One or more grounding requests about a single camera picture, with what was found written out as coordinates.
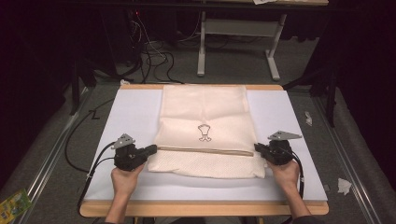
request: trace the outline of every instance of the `hand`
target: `hand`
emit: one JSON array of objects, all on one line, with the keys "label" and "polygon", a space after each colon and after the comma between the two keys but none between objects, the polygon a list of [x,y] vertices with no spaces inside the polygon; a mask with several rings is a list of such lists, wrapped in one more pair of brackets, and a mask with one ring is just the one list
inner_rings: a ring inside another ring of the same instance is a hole
[{"label": "hand", "polygon": [[131,196],[131,194],[134,192],[134,189],[136,188],[137,177],[143,170],[144,166],[145,165],[142,164],[131,172],[114,168],[111,171],[114,195]]},{"label": "hand", "polygon": [[269,161],[267,163],[273,170],[276,183],[283,190],[297,189],[300,169],[296,161],[290,161],[284,165],[273,165]]},{"label": "hand", "polygon": [[300,173],[299,165],[296,161],[290,161],[284,165],[273,165],[267,162],[274,173],[276,183],[283,189],[289,202],[291,216],[293,218],[311,216],[303,199],[297,190],[297,181]]},{"label": "hand", "polygon": [[111,180],[113,181],[114,199],[108,210],[106,222],[123,223],[125,219],[125,211],[129,199],[131,198],[137,184],[137,177],[145,167],[140,165],[133,171],[122,171],[114,168],[111,171]]}]

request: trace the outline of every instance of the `floor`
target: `floor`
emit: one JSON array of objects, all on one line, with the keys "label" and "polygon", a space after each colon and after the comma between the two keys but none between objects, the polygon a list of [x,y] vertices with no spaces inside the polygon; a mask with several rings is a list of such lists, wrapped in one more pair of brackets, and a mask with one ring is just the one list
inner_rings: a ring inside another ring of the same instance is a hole
[{"label": "floor", "polygon": [[[198,45],[196,39],[183,41],[176,47],[162,42],[148,45],[151,66],[147,83],[167,82],[169,77],[183,83],[235,83],[235,84],[286,84],[299,77],[309,61],[317,41],[298,42],[295,38],[280,41],[276,50],[276,65],[281,76],[279,82],[270,78],[264,60],[266,39],[233,36],[208,38],[205,77],[196,76]],[[173,55],[174,66],[171,67]],[[143,72],[149,70],[147,55],[143,55]],[[127,69],[119,64],[119,69]],[[142,80],[140,71],[132,74],[136,83]],[[70,161],[78,167],[90,169],[97,143],[106,125],[111,103],[96,110],[89,119],[90,109],[113,98],[120,86],[118,81],[98,77],[95,88],[82,89],[81,108],[70,116],[70,90],[65,92],[66,103],[48,121],[31,149],[0,192],[0,199],[18,189],[26,188],[34,206],[14,223],[93,223],[93,218],[81,217],[77,211],[78,197],[86,176],[73,169],[64,156],[65,145]],[[309,86],[289,91],[290,100],[299,120],[306,143],[322,181],[327,189],[330,213],[321,216],[326,223],[392,223],[394,191],[381,174],[370,150],[361,138],[353,118],[350,117],[341,92],[337,92],[334,110],[335,128],[323,115],[325,98],[311,97]],[[313,119],[313,126],[305,123],[305,112]],[[347,195],[337,192],[338,178],[352,183]],[[284,217],[265,217],[265,223],[280,223]]]}]

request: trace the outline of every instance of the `desk leg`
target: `desk leg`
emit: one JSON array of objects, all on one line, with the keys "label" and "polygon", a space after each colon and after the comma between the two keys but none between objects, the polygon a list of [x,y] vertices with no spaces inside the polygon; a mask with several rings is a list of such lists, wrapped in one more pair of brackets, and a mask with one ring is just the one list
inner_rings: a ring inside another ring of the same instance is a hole
[{"label": "desk leg", "polygon": [[73,73],[72,73],[72,111],[70,111],[70,115],[73,116],[76,114],[78,106],[79,106],[79,82],[78,82],[78,62],[74,61],[73,64]]},{"label": "desk leg", "polygon": [[201,46],[199,48],[198,55],[198,77],[203,77],[205,75],[205,22],[206,13],[202,12],[201,15]]},{"label": "desk leg", "polygon": [[332,71],[330,85],[327,96],[326,118],[330,125],[334,127],[334,106],[335,106],[335,88],[337,85],[338,68]]},{"label": "desk leg", "polygon": [[276,33],[274,35],[273,45],[270,50],[265,51],[265,56],[267,58],[268,66],[270,67],[270,71],[271,71],[271,76],[274,81],[280,80],[280,76],[279,73],[277,72],[277,68],[274,60],[274,54],[277,47],[277,43],[279,42],[280,35],[282,34],[283,26],[285,25],[286,16],[287,16],[286,14],[282,14],[282,16],[280,17],[279,24],[276,27]]}]

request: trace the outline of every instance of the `wire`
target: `wire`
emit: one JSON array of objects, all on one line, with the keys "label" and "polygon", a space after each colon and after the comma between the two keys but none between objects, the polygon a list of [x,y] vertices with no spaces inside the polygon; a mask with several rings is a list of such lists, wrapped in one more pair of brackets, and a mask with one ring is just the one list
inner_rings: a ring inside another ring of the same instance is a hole
[{"label": "wire", "polygon": [[[142,24],[142,27],[143,27],[143,31],[145,32],[145,35],[146,35],[146,38],[148,39],[148,43],[151,45],[151,41],[149,40],[149,35],[148,35],[148,32],[147,32],[147,30],[146,30],[146,26],[145,26],[145,24],[143,24],[143,22],[140,20],[140,17],[139,17],[139,15],[136,13],[136,17],[137,17],[137,19],[140,21],[140,24]],[[156,50],[154,47],[152,47],[155,51],[157,51],[157,53],[159,53],[160,55],[162,55],[158,50]]]},{"label": "wire", "polygon": [[89,171],[89,173],[88,173],[88,175],[87,175],[87,180],[85,181],[84,190],[81,192],[81,195],[79,196],[79,199],[78,199],[78,213],[79,213],[82,217],[83,217],[83,215],[79,212],[79,208],[81,207],[81,204],[82,204],[82,201],[84,200],[85,194],[87,193],[88,188],[90,187],[90,184],[91,184],[93,175],[95,174],[95,171],[96,171],[96,167],[98,167],[98,165],[99,165],[102,161],[106,161],[106,160],[112,159],[112,158],[106,158],[106,159],[100,161],[100,158],[101,158],[102,155],[105,153],[105,151],[106,151],[109,147],[113,146],[114,144],[115,144],[115,142],[111,142],[111,143],[109,143],[107,146],[105,146],[105,147],[102,149],[102,151],[99,153],[98,157],[96,158],[95,163],[93,164],[91,170]]},{"label": "wire", "polygon": [[300,188],[299,188],[299,194],[300,197],[303,198],[304,197],[304,170],[303,170],[303,165],[301,164],[300,158],[297,156],[297,154],[292,151],[291,153],[288,152],[285,148],[283,147],[277,147],[279,149],[281,149],[283,152],[285,152],[286,154],[288,154],[289,156],[293,157],[294,160],[297,162],[299,169],[300,169]]},{"label": "wire", "polygon": [[200,43],[201,43],[201,41],[198,39],[195,39],[195,38],[197,38],[197,37],[199,37],[199,35],[196,35],[196,36],[194,36],[194,37],[192,37],[192,38],[190,38],[190,39],[185,39],[185,40],[182,40],[181,42],[179,42],[181,45],[184,45],[184,46],[188,46],[188,47],[194,47],[194,46],[197,46],[197,45],[199,45]]},{"label": "wire", "polygon": [[[160,46],[158,48],[154,48],[154,46],[152,46],[152,44],[154,44],[154,43],[160,43]],[[158,40],[150,41],[150,42],[145,43],[145,45],[146,45],[145,46],[146,53],[149,53],[148,46],[150,46],[154,51],[156,51],[158,53],[158,50],[163,47],[163,41],[158,41]]]},{"label": "wire", "polygon": [[66,143],[65,143],[65,145],[64,145],[64,157],[66,158],[67,163],[68,163],[71,167],[73,167],[74,169],[76,169],[76,170],[78,170],[78,171],[81,171],[81,172],[83,172],[83,173],[88,173],[88,172],[89,172],[88,170],[85,170],[85,169],[83,169],[83,168],[77,167],[75,164],[73,164],[73,162],[70,161],[69,156],[68,156],[68,146],[69,146],[69,142],[70,142],[71,137],[73,136],[73,134],[74,134],[74,132],[76,131],[76,129],[82,124],[82,122],[83,122],[91,113],[96,112],[97,109],[99,109],[99,108],[102,107],[103,105],[106,105],[106,104],[108,104],[109,102],[112,102],[112,101],[114,101],[114,98],[105,101],[104,103],[102,103],[102,104],[100,104],[99,106],[97,106],[94,110],[90,110],[90,112],[89,112],[87,115],[85,115],[84,118],[82,118],[82,120],[76,125],[76,127],[73,128],[72,132],[67,136]]},{"label": "wire", "polygon": [[[162,44],[158,47],[158,49],[163,47],[163,42],[161,41],[161,43]],[[142,83],[147,83],[147,78],[149,76],[149,69],[150,69],[151,66],[153,66],[154,67],[153,75],[154,75],[154,77],[157,80],[159,80],[161,82],[166,82],[166,83],[184,84],[184,82],[176,80],[176,79],[173,79],[173,78],[170,77],[170,71],[172,70],[172,68],[175,65],[175,57],[174,57],[174,55],[171,52],[159,52],[158,49],[154,49],[155,53],[150,53],[150,51],[148,50],[148,46],[149,46],[149,44],[146,45],[146,47],[145,47],[146,52],[144,52],[144,54],[148,55],[148,58],[146,59],[146,64],[148,65],[148,72],[144,75],[144,72],[143,72],[143,69],[142,69],[142,76],[143,76]],[[159,55],[161,56],[161,58],[163,58],[163,61],[159,62],[158,64],[152,64],[152,59],[155,58],[155,57],[160,57]],[[167,71],[165,73],[167,78],[168,78],[168,80],[159,78],[157,76],[158,67],[163,65],[163,64],[169,63],[169,62],[171,62],[171,65],[170,65],[170,67],[167,69]]]},{"label": "wire", "polygon": [[195,29],[194,29],[194,31],[192,31],[191,35],[189,37],[185,38],[185,39],[178,40],[177,42],[183,42],[183,41],[186,41],[186,40],[191,40],[191,39],[194,39],[197,36],[200,36],[200,35],[195,35],[195,33],[197,32],[199,24],[200,24],[200,21],[201,21],[201,14],[202,14],[202,12],[200,11],[198,13],[198,21],[197,21],[197,23],[195,25]]},{"label": "wire", "polygon": [[93,223],[92,224],[95,224],[95,223],[97,223],[98,221],[100,220],[100,218],[99,217],[97,217],[94,221],[93,221]]},{"label": "wire", "polygon": [[[139,27],[139,39],[137,40],[137,43],[139,43],[142,40],[142,28],[140,27],[139,23],[137,23],[135,21],[130,21],[130,22],[132,22],[135,25],[134,31],[133,31],[134,34],[135,34],[136,30],[137,30],[136,26]],[[130,36],[130,38],[131,38],[132,43],[134,43],[134,41],[133,41],[134,38],[132,36]]]},{"label": "wire", "polygon": [[148,71],[145,74],[145,72],[143,71],[143,66],[140,67],[140,71],[142,73],[142,81],[140,82],[141,84],[146,84],[146,80],[149,77],[149,70],[150,70],[150,66],[148,67]]}]

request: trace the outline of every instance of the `wooden table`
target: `wooden table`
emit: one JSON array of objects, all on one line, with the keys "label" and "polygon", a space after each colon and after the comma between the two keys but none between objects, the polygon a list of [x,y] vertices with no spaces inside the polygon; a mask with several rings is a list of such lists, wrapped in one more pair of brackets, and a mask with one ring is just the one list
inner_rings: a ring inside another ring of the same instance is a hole
[{"label": "wooden table", "polygon": [[[278,92],[283,93],[283,89],[280,86],[277,85],[247,85],[247,91],[270,91],[270,92]],[[161,91],[163,88],[163,85],[127,85],[127,86],[121,86],[119,93],[122,94],[128,94],[129,90],[135,91],[135,93],[138,93],[139,91],[136,90],[141,90],[142,93],[146,94],[148,91]],[[133,109],[128,109],[128,104],[125,104],[125,102],[122,102],[120,100],[121,96],[119,96],[119,93],[116,97],[116,100],[113,104],[113,108],[110,112],[109,118],[107,120],[107,124],[104,130],[104,133],[101,138],[101,142],[98,146],[98,152],[101,151],[103,146],[107,145],[110,139],[117,138],[120,133],[127,132],[130,134],[134,139],[136,139],[136,147],[140,148],[142,146],[147,146],[149,142],[151,141],[151,138],[147,138],[147,130],[141,130],[140,128],[137,128],[139,124],[137,123],[140,118],[135,118],[134,121],[127,121],[127,124],[121,123],[120,120],[122,119],[123,115],[120,113],[124,113],[124,110],[130,110],[130,111],[135,111],[137,114],[142,116],[144,122],[143,126],[152,126],[157,122],[155,118],[148,118],[151,116],[151,114],[155,114],[156,112],[152,111],[152,106],[141,106],[143,103],[137,102],[138,99],[141,99],[141,97],[130,94],[131,97],[124,97],[124,99],[130,99],[131,104],[133,104],[132,108]],[[148,98],[148,99],[141,99],[142,102],[144,101],[156,101],[154,98]],[[255,108],[257,107],[255,105],[251,105],[251,111],[254,111]],[[287,124],[284,125],[292,125],[294,128],[290,126],[290,130],[293,130],[297,132],[300,127],[298,126],[298,122],[295,118],[294,112],[292,111],[292,107],[289,104],[282,106],[280,108],[281,110],[286,109],[289,111],[289,114],[293,115],[294,118],[290,118],[288,120],[287,118],[281,118],[282,120],[285,120]],[[258,141],[263,142],[264,137],[258,136]],[[306,144],[304,139],[301,139],[301,141],[290,141],[290,145],[292,147],[295,147],[296,153],[299,155],[300,159],[303,162],[304,168],[306,169],[305,172],[305,196],[307,200],[305,201],[308,209],[311,211],[313,215],[325,215],[329,212],[329,206],[327,205],[327,198],[325,196],[324,190],[321,186],[320,180],[318,179],[318,173],[316,172],[316,168],[313,165],[312,158],[310,157],[309,151],[306,148]],[[107,151],[103,158],[111,157],[114,156],[114,151]],[[110,179],[110,171],[113,168],[113,164],[111,162],[106,163],[103,162],[98,169],[96,170],[95,176],[93,177],[92,183],[90,185],[90,188],[87,192],[87,195],[82,202],[82,206],[80,207],[80,213],[84,217],[104,217],[111,205],[112,201],[112,185],[111,185],[111,179]],[[268,196],[270,200],[265,201],[265,200],[254,200],[252,198],[246,199],[246,200],[152,200],[150,199],[150,196],[159,193],[159,195],[154,195],[152,197],[157,198],[157,197],[162,197],[160,192],[162,188],[158,188],[156,186],[156,183],[150,184],[151,182],[155,182],[157,179],[156,177],[161,177],[164,175],[170,175],[172,178],[191,178],[191,177],[175,177],[175,175],[172,174],[158,174],[158,173],[150,173],[148,171],[145,172],[145,170],[141,173],[139,176],[139,183],[142,186],[137,186],[136,191],[131,199],[131,201],[128,203],[128,208],[126,211],[126,216],[129,217],[210,217],[210,216],[273,216],[273,215],[288,215],[290,214],[289,207],[286,203],[285,199],[278,199],[281,198],[282,196],[280,194],[281,191],[277,187],[275,180],[273,179],[272,176],[268,175],[268,177],[265,177],[264,179],[259,179],[259,178],[254,178],[254,179],[249,179],[249,180],[229,180],[229,181],[238,181],[239,182],[244,182],[244,181],[259,181],[259,182],[253,182],[251,184],[253,187],[262,187],[259,186],[261,184],[266,185],[264,191],[268,190]],[[188,189],[192,193],[197,192],[199,193],[200,189]],[[313,196],[311,197],[309,195],[310,192],[318,190],[319,195],[321,196]]]}]

